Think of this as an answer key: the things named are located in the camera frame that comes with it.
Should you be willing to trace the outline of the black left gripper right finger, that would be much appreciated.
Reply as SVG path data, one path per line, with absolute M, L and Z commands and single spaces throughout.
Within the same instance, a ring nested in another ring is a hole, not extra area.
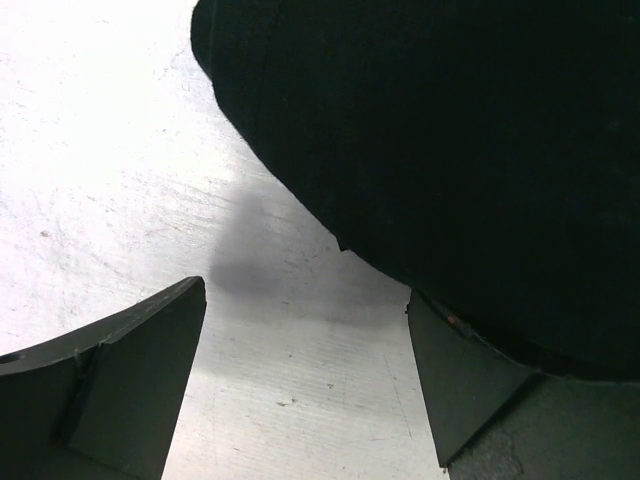
M 638 478 L 638 383 L 519 365 L 418 293 L 407 314 L 437 460 L 451 478 Z

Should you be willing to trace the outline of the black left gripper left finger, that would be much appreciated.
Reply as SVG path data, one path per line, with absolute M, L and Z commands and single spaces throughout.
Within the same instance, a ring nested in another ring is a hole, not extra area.
M 205 282 L 188 277 L 2 355 L 2 478 L 161 478 L 205 311 Z

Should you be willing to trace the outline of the black t shirt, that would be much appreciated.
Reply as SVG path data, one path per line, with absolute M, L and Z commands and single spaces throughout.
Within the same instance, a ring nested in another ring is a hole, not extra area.
M 194 56 L 339 245 L 557 375 L 639 377 L 635 1 L 201 1 Z

